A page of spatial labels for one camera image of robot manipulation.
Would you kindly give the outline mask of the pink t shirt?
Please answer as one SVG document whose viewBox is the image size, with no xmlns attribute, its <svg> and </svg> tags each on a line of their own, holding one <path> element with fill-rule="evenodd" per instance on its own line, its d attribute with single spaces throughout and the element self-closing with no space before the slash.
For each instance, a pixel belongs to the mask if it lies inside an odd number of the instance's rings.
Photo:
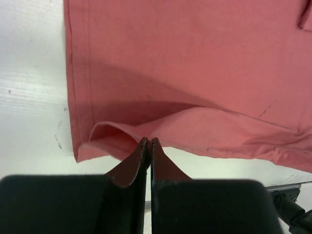
<svg viewBox="0 0 312 234">
<path fill-rule="evenodd" d="M 66 0 L 77 162 L 144 138 L 312 170 L 309 0 Z"/>
</svg>

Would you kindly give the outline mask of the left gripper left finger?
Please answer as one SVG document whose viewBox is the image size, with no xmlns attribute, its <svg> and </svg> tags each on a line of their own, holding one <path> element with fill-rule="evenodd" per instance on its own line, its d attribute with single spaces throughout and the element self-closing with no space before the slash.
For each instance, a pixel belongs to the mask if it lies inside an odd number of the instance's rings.
<svg viewBox="0 0 312 234">
<path fill-rule="evenodd" d="M 148 148 L 144 137 L 126 159 L 105 174 L 98 234 L 143 233 Z"/>
</svg>

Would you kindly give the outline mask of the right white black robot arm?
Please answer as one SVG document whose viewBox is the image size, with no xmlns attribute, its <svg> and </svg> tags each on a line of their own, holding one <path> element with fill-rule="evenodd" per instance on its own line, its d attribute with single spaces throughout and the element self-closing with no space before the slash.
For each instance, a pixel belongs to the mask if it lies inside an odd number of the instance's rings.
<svg viewBox="0 0 312 234">
<path fill-rule="evenodd" d="M 312 232 L 312 211 L 305 211 L 297 202 L 301 184 L 270 186 L 271 194 L 279 218 L 289 226 L 292 234 L 310 234 Z"/>
</svg>

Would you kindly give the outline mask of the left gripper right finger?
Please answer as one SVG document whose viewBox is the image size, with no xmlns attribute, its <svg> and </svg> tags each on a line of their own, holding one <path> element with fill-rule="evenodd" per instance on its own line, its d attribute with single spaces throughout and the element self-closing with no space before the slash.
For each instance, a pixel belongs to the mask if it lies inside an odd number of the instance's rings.
<svg viewBox="0 0 312 234">
<path fill-rule="evenodd" d="M 192 179 L 164 153 L 158 138 L 153 138 L 151 155 L 152 233 L 168 234 L 172 222 L 180 218 L 179 186 Z"/>
</svg>

